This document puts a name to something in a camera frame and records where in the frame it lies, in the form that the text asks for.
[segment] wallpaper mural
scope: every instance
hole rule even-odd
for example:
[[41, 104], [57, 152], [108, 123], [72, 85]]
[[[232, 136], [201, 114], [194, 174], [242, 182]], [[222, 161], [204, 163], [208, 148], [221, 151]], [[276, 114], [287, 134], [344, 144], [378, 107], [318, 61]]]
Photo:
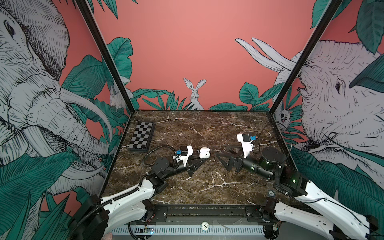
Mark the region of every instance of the wallpaper mural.
[[[280, 24], [281, 32], [295, 37], [287, 43], [296, 49], [296, 53], [302, 50], [313, 31], [311, 13], [315, 0], [296, 2], [300, 3], [303, 14], [290, 16], [291, 20], [287, 20], [284, 16], [296, 11], [297, 5], [294, 7], [285, 1], [281, 1], [281, 8], [275, 9], [273, 3], [252, 0], [113, 0], [104, 1], [107, 9], [99, 0], [98, 3], [88, 0], [106, 42], [112, 45], [120, 36], [126, 39], [123, 48], [129, 49], [129, 55], [124, 55], [124, 58], [116, 57], [115, 53], [120, 50], [113, 47], [109, 47], [109, 50], [120, 75], [123, 76], [127, 94], [135, 109], [220, 111], [270, 109], [272, 100], [277, 97], [285, 77], [289, 75], [295, 65], [294, 60], [298, 57], [294, 56], [289, 60], [278, 53], [274, 55], [273, 48], [253, 38], [252, 40], [272, 59], [258, 53], [258, 58], [264, 62], [263, 66], [276, 72], [270, 73], [253, 63], [246, 52], [249, 51], [252, 55], [253, 47], [238, 37], [251, 38], [252, 32], [255, 31], [247, 25], [248, 21], [254, 20], [254, 15], [261, 14], [263, 18], [265, 12], [275, 11], [281, 13], [282, 17], [276, 18], [276, 23], [272, 21], [259, 31], [274, 38], [270, 28], [274, 24]], [[249, 8], [254, 8], [260, 13], [247, 13]], [[227, 17], [227, 12], [233, 15], [232, 18], [246, 17], [231, 19]], [[316, 14], [319, 14], [317, 17], [320, 18], [322, 10], [317, 10]], [[295, 24], [297, 29], [288, 31], [288, 26], [284, 24]], [[224, 34], [231, 37], [224, 39]], [[278, 40], [280, 49], [294, 55], [294, 51], [285, 44]], [[133, 61], [133, 71], [132, 65], [127, 65], [126, 56], [129, 61]], [[273, 82], [276, 74], [279, 74], [279, 80]]]
[[1, 0], [0, 17], [0, 239], [64, 239], [100, 194], [129, 113], [73, 3]]
[[[325, 1], [314, 9], [318, 2]], [[342, 7], [349, 15], [330, 23], [275, 119], [290, 131], [280, 128], [300, 172], [345, 206], [375, 216], [384, 234], [384, 2]]]

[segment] black cable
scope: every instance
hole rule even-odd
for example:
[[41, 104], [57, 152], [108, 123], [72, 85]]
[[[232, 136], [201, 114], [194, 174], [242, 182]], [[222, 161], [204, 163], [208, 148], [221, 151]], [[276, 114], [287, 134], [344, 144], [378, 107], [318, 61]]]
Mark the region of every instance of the black cable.
[[[131, 229], [131, 223], [130, 223], [130, 222], [128, 223], [128, 231], [129, 231], [129, 234], [131, 235], [131, 237], [132, 237], [134, 240], [139, 240], [139, 239], [141, 239], [141, 238], [136, 237], [136, 236], [133, 234], [132, 229]], [[145, 237], [146, 237], [146, 239], [149, 239], [151, 236], [152, 236], [152, 235], [145, 235], [145, 236], [143, 236], [142, 239], [145, 239]]]
[[143, 165], [144, 167], [152, 167], [153, 165], [152, 164], [148, 164], [148, 163], [145, 163], [145, 160], [149, 157], [149, 155], [151, 155], [152, 153], [154, 153], [155, 151], [159, 150], [160, 148], [162, 147], [167, 147], [169, 149], [171, 149], [174, 153], [176, 152], [176, 150], [169, 146], [169, 145], [161, 145], [161, 146], [158, 146], [158, 147], [155, 147], [155, 149], [153, 149], [152, 151], [150, 151], [149, 153], [147, 153], [147, 155], [145, 155], [142, 159], [141, 159], [141, 165]]
[[84, 217], [82, 217], [80, 219], [79, 222], [77, 222], [76, 226], [70, 231], [69, 235], [68, 235], [68, 238], [67, 240], [71, 240], [72, 239], [72, 235], [74, 234], [74, 232], [76, 231], [76, 229], [80, 226], [80, 224], [82, 224], [89, 216], [91, 216], [92, 214], [94, 214], [96, 211], [98, 211], [100, 208], [108, 205], [108, 204], [111, 204], [112, 203], [112, 199], [102, 203], [101, 205], [99, 205], [97, 208], [93, 209], [92, 211], [90, 211], [87, 215], [85, 215]]
[[327, 200], [327, 201], [329, 201], [329, 202], [331, 202], [331, 203], [333, 203], [333, 204], [336, 204], [336, 205], [339, 206], [339, 207], [344, 208], [344, 209], [347, 210], [350, 214], [352, 214], [352, 216], [353, 216], [354, 218], [356, 218], [357, 221], [359, 221], [361, 224], [363, 224], [364, 227], [366, 227], [366, 228], [368, 228], [370, 231], [376, 233], [375, 231], [373, 231], [372, 229], [370, 229], [368, 226], [366, 226], [364, 223], [362, 223], [362, 221], [360, 221], [360, 219], [358, 219], [358, 217], [356, 217], [356, 215], [354, 215], [353, 212], [351, 212], [348, 208], [346, 208], [346, 207], [344, 207], [343, 205], [338, 204], [338, 203], [336, 203], [336, 202], [334, 202], [334, 201], [331, 201], [331, 200], [329, 200], [329, 199], [326, 199], [326, 198], [322, 197], [322, 198], [319, 198], [319, 199], [317, 199], [317, 200], [315, 200], [315, 201], [313, 201], [313, 202], [303, 202], [303, 201], [297, 200], [296, 198], [294, 198], [294, 197], [292, 197], [292, 196], [289, 196], [289, 197], [291, 197], [292, 199], [294, 199], [294, 200], [296, 200], [296, 201], [298, 201], [298, 202], [305, 203], [305, 204], [312, 204], [312, 203], [315, 203], [315, 202], [318, 202], [318, 201], [320, 201], [320, 200], [325, 199], [325, 200]]
[[313, 201], [313, 202], [304, 202], [304, 201], [297, 200], [296, 198], [294, 198], [294, 197], [292, 197], [292, 196], [289, 196], [289, 197], [292, 198], [293, 200], [296, 200], [296, 201], [301, 202], [301, 203], [304, 203], [304, 204], [312, 204], [312, 203], [318, 202], [318, 201], [323, 200], [323, 199], [327, 200], [325, 197], [322, 197], [322, 198], [316, 199], [316, 200]]
[[[292, 143], [292, 141], [293, 141], [293, 140], [292, 140], [292, 134], [291, 134], [291, 132], [288, 130], [288, 128], [287, 128], [286, 126], [284, 126], [283, 124], [281, 124], [281, 123], [279, 123], [279, 122], [276, 122], [276, 121], [274, 121], [273, 123], [278, 123], [278, 124], [282, 125], [282, 126], [285, 128], [285, 130], [289, 133], [289, 136], [291, 137], [291, 147], [290, 147], [290, 149], [289, 149], [289, 151], [288, 151], [288, 154], [285, 156], [285, 159], [284, 159], [284, 161], [283, 161], [283, 162], [285, 162], [285, 161], [287, 160], [288, 156], [291, 154], [292, 145], [293, 145], [293, 143]], [[259, 138], [260, 138], [262, 132], [264, 131], [264, 129], [265, 129], [267, 126], [269, 126], [269, 123], [266, 124], [266, 125], [261, 129], [261, 131], [260, 131], [260, 133], [259, 133], [259, 136], [257, 136], [256, 141], [259, 140]], [[258, 143], [259, 143], [259, 150], [258, 150], [258, 152], [255, 152], [255, 153], [259, 153], [259, 152], [260, 152], [260, 141], [258, 141]]]
[[[135, 189], [132, 189], [131, 191], [129, 192], [126, 192], [124, 194], [121, 194], [115, 198], [113, 198], [114, 201], [117, 201], [123, 197], [126, 197], [128, 195], [131, 195], [132, 193], [138, 191], [139, 188], [135, 188]], [[99, 206], [97, 206], [95, 209], [93, 209], [92, 211], [90, 211], [87, 215], [83, 216], [78, 222], [77, 224], [75, 225], [75, 227], [73, 227], [73, 229], [70, 231], [69, 235], [68, 235], [68, 240], [72, 239], [72, 235], [74, 234], [74, 232], [76, 231], [76, 229], [88, 218], [90, 217], [92, 214], [94, 214], [95, 212], [97, 212], [99, 209], [101, 209], [102, 207], [108, 205], [108, 204], [111, 204], [112, 203], [112, 199], [109, 199], [108, 201], [106, 202], [103, 202], [102, 204], [100, 204]]]

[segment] black metal frame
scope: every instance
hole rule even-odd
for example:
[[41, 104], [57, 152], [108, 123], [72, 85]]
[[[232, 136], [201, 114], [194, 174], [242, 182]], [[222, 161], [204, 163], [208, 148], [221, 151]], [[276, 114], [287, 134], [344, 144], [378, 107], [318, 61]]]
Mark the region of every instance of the black metal frame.
[[[172, 222], [173, 218], [247, 218], [248, 223], [258, 225], [272, 225], [273, 222], [265, 222], [260, 215], [261, 205], [220, 205], [220, 204], [154, 204], [155, 217], [151, 223]], [[320, 215], [305, 204], [291, 205], [294, 208]]]
[[123, 144], [123, 142], [124, 142], [124, 139], [125, 139], [125, 135], [127, 134], [127, 131], [128, 131], [128, 129], [129, 129], [129, 125], [131, 124], [132, 116], [133, 116], [133, 114], [131, 114], [131, 115], [129, 116], [129, 120], [128, 120], [128, 122], [127, 122], [127, 125], [126, 125], [126, 127], [125, 127], [125, 129], [124, 129], [124, 132], [123, 132], [122, 135], [121, 135], [121, 140], [120, 140], [120, 143], [119, 143], [119, 145], [118, 145], [118, 149], [117, 149], [117, 151], [116, 151], [115, 156], [113, 157], [113, 160], [112, 160], [110, 169], [109, 169], [109, 171], [108, 171], [108, 173], [107, 173], [107, 177], [105, 178], [105, 181], [104, 181], [104, 184], [103, 184], [103, 188], [101, 189], [101, 192], [100, 192], [100, 194], [99, 194], [99, 197], [100, 197], [100, 198], [101, 198], [102, 194], [104, 193], [104, 190], [105, 190], [105, 188], [106, 188], [106, 186], [107, 186], [107, 184], [108, 184], [109, 177], [111, 176], [111, 173], [112, 173], [112, 168], [113, 168], [113, 166], [114, 166], [115, 163], [116, 163], [116, 160], [117, 160], [117, 158], [118, 158], [118, 155], [119, 155], [121, 146], [122, 146], [122, 144]]
[[91, 31], [91, 34], [101, 52], [101, 56], [105, 60], [105, 64], [107, 65], [109, 71], [111, 72], [111, 75], [113, 77], [113, 80], [116, 82], [120, 93], [122, 94], [124, 101], [127, 104], [127, 107], [129, 111], [131, 112], [131, 115], [135, 112], [135, 109], [133, 108], [133, 105], [131, 101], [129, 100], [128, 94], [125, 90], [125, 86], [122, 84], [122, 81], [120, 79], [119, 72], [116, 69], [115, 63], [113, 62], [113, 59], [108, 51], [108, 47], [104, 42], [103, 36], [101, 35], [99, 28], [93, 18], [93, 14], [90, 11], [88, 4], [86, 0], [76, 0], [77, 6], [79, 7], [79, 10], [81, 14], [83, 15], [83, 18], [85, 22], [88, 25], [89, 30]]
[[[273, 130], [273, 133], [275, 134], [276, 136], [276, 140], [277, 140], [277, 143], [279, 144], [279, 147], [281, 149], [281, 151], [287, 155], [289, 153], [289, 150], [287, 148], [287, 145], [285, 144], [285, 141], [283, 139], [283, 136], [280, 134], [280, 131], [275, 123], [275, 119], [273, 118], [273, 115], [270, 114], [270, 113], [266, 113], [266, 116], [272, 126], [272, 130]], [[286, 164], [288, 167], [290, 168], [293, 168], [293, 169], [296, 169], [296, 165], [295, 165], [295, 162], [293, 161], [291, 155], [288, 156], [287, 160], [286, 160]]]
[[329, 6], [327, 7], [327, 9], [325, 10], [325, 13], [323, 14], [322, 18], [320, 19], [315, 30], [313, 31], [311, 38], [309, 39], [309, 41], [306, 44], [302, 54], [300, 55], [299, 59], [297, 60], [296, 65], [293, 67], [291, 74], [287, 78], [287, 81], [285, 82], [283, 88], [281, 89], [277, 99], [275, 100], [271, 109], [269, 110], [269, 113], [271, 113], [271, 114], [275, 113], [277, 107], [279, 106], [280, 102], [283, 100], [284, 96], [286, 95], [289, 88], [293, 84], [293, 81], [296, 79], [301, 68], [304, 66], [308, 57], [312, 53], [312, 50], [315, 48], [317, 42], [319, 41], [320, 37], [324, 33], [325, 29], [327, 28], [329, 22], [332, 20], [332, 17], [336, 13], [336, 11], [339, 8], [342, 1], [343, 0], [332, 0], [331, 3], [329, 4]]
[[[261, 112], [264, 112], [267, 114], [267, 117], [268, 117], [268, 120], [269, 122], [271, 123], [272, 125], [272, 129], [276, 135], [276, 138], [277, 138], [277, 141], [278, 141], [278, 144], [280, 146], [280, 149], [285, 153], [285, 154], [288, 154], [288, 148], [285, 144], [285, 141], [283, 139], [283, 137], [281, 136], [280, 134], [280, 131], [278, 130], [277, 128], [277, 125], [275, 124], [275, 120], [273, 118], [273, 114], [274, 112], [276, 111], [279, 103], [283, 100], [284, 96], [286, 95], [287, 91], [289, 90], [290, 86], [293, 84], [293, 81], [296, 79], [300, 69], [303, 67], [303, 65], [305, 64], [305, 61], [307, 60], [307, 58], [309, 57], [309, 55], [311, 54], [313, 48], [316, 46], [316, 43], [318, 42], [318, 40], [320, 39], [321, 35], [323, 34], [323, 32], [325, 31], [326, 27], [328, 26], [329, 22], [331, 21], [333, 15], [335, 14], [337, 8], [339, 7], [339, 5], [341, 4], [342, 0], [332, 0], [331, 3], [329, 4], [328, 8], [326, 9], [324, 15], [322, 16], [321, 20], [319, 21], [317, 27], [315, 28], [311, 38], [309, 39], [308, 43], [306, 44], [301, 56], [299, 57], [296, 65], [294, 66], [294, 69], [291, 71], [291, 74], [289, 75], [286, 83], [284, 84], [282, 90], [280, 91], [276, 101], [274, 102], [274, 104], [272, 105], [271, 109], [269, 110], [269, 112], [265, 112], [265, 111], [261, 111]], [[83, 15], [83, 18], [101, 52], [101, 55], [102, 57], [104, 58], [105, 62], [106, 62], [106, 65], [107, 67], [109, 68], [111, 74], [112, 74], [112, 77], [114, 79], [114, 81], [116, 82], [119, 90], [120, 90], [120, 93], [122, 94], [126, 104], [127, 104], [127, 107], [128, 107], [128, 110], [130, 111], [130, 118], [129, 118], [129, 121], [127, 123], [127, 126], [123, 132], [123, 135], [122, 135], [122, 140], [120, 141], [120, 144], [118, 146], [118, 149], [117, 149], [117, 152], [114, 156], [114, 159], [113, 159], [113, 162], [111, 164], [111, 167], [115, 164], [116, 160], [117, 160], [117, 156], [118, 156], [118, 153], [120, 152], [120, 149], [121, 149], [121, 146], [124, 142], [124, 137], [128, 131], [128, 128], [129, 128], [129, 125], [131, 123], [131, 119], [135, 113], [135, 109], [131, 103], [131, 101], [129, 100], [129, 97], [126, 93], [126, 90], [125, 90], [125, 86], [122, 84], [122, 81], [120, 79], [120, 75], [117, 71], [117, 68], [115, 66], [115, 63], [113, 62], [113, 59], [111, 58], [111, 55], [108, 51], [108, 48], [106, 46], [106, 43], [104, 42], [104, 39], [102, 37], [102, 34], [100, 33], [99, 31], [99, 28], [93, 18], [93, 14], [92, 12], [90, 11], [89, 7], [88, 7], [88, 4], [86, 2], [86, 0], [76, 0], [76, 3], [79, 7], [79, 10], [80, 12], [82, 13]], [[249, 111], [232, 111], [232, 112], [249, 112]], [[288, 156], [288, 159], [286, 161], [286, 164], [290, 167], [290, 168], [293, 168], [293, 169], [296, 169], [296, 166], [295, 166], [295, 163], [293, 161], [293, 159], [291, 158], [291, 156]], [[112, 173], [111, 169], [109, 170], [108, 174], [107, 174], [107, 177], [105, 179], [105, 182], [103, 184], [103, 188], [101, 190], [101, 193], [100, 193], [100, 196], [102, 195], [102, 193], [104, 192], [105, 190], [105, 187], [106, 187], [106, 184], [108, 183], [108, 179], [110, 177], [110, 174]], [[225, 216], [226, 213], [228, 212], [231, 212], [231, 209], [242, 209], [241, 211], [244, 211], [245, 213], [245, 209], [246, 208], [249, 208], [249, 207], [260, 207], [260, 206], [257, 206], [257, 205], [210, 205], [210, 204], [207, 204], [207, 205], [159, 205], [160, 206], [167, 206], [167, 209], [168, 209], [168, 214], [171, 214], [173, 212], [180, 212], [181, 214], [184, 214], [183, 212], [189, 212], [189, 216], [190, 217], [194, 217], [194, 216], [191, 216], [191, 214], [193, 213], [193, 215], [195, 216], [203, 216], [203, 215], [199, 215], [199, 211], [202, 211], [204, 212], [204, 217], [207, 217], [209, 215], [211, 215], [212, 217], [219, 217], [219, 215], [217, 215], [216, 213], [214, 214], [212, 211], [208, 210], [207, 207], [210, 207], [209, 209], [211, 209], [211, 207], [218, 207], [218, 208], [222, 208], [222, 209], [217, 209], [216, 211], [218, 212], [222, 212], [222, 216], [224, 217], [230, 217], [231, 215], [227, 215]], [[187, 209], [187, 208], [198, 208], [198, 207], [201, 207], [201, 209]]]

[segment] pink wall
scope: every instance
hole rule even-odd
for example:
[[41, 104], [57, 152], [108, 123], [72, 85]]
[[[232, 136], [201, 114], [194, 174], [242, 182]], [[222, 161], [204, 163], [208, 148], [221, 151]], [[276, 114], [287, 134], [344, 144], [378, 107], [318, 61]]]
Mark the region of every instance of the pink wall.
[[[312, 33], [314, 2], [117, 0], [117, 19], [94, 1], [94, 16], [107, 43], [116, 37], [132, 41], [128, 89], [175, 90], [182, 99], [191, 94], [183, 78], [194, 86], [206, 79], [199, 101], [207, 110], [222, 102], [244, 105], [238, 93], [245, 82], [256, 85], [261, 94], [276, 79], [276, 72], [255, 62], [235, 39], [253, 46], [251, 38], [260, 39], [290, 59]], [[141, 99], [139, 104], [140, 109], [151, 109]]]

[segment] marble table surface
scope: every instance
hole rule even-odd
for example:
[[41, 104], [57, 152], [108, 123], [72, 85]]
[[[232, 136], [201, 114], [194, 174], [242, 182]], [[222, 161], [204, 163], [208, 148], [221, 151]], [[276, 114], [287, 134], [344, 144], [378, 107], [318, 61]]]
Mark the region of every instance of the marble table surface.
[[[211, 157], [192, 177], [187, 172], [167, 180], [169, 186], [152, 198], [154, 204], [262, 204], [273, 182], [245, 170], [227, 172], [215, 153], [224, 152], [227, 145], [240, 145], [236, 135], [242, 131], [260, 136], [260, 147], [273, 146], [278, 149], [276, 137], [265, 113], [255, 112], [211, 112], [211, 111], [136, 111], [132, 117], [117, 161], [113, 166], [102, 196], [118, 193], [139, 182], [139, 177], [150, 168], [140, 165], [146, 153], [130, 152], [126, 146], [138, 121], [154, 121], [155, 131], [150, 150], [168, 144], [176, 150], [180, 146], [192, 145], [193, 149], [210, 148]], [[163, 148], [153, 153], [148, 162], [157, 157], [171, 157], [172, 151]], [[277, 192], [276, 197], [286, 204], [297, 203]]]

